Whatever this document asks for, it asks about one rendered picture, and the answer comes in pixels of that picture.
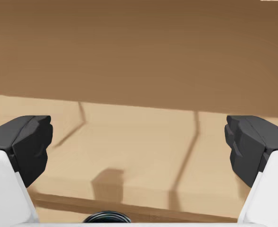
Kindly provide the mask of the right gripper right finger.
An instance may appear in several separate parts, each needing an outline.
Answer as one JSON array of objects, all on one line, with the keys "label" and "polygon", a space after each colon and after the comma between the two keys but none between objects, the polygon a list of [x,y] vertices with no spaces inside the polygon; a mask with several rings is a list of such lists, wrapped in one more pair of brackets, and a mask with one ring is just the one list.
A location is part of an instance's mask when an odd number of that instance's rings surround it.
[{"label": "right gripper right finger", "polygon": [[252,115],[226,120],[232,169],[251,189],[238,222],[278,223],[278,126]]}]

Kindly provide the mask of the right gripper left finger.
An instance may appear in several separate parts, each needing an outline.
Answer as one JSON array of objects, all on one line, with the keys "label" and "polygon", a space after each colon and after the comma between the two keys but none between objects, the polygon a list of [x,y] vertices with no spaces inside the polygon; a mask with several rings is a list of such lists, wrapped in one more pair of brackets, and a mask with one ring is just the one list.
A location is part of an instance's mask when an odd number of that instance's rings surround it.
[{"label": "right gripper left finger", "polygon": [[49,115],[17,117],[0,126],[0,223],[37,223],[27,188],[44,172],[53,126]]}]

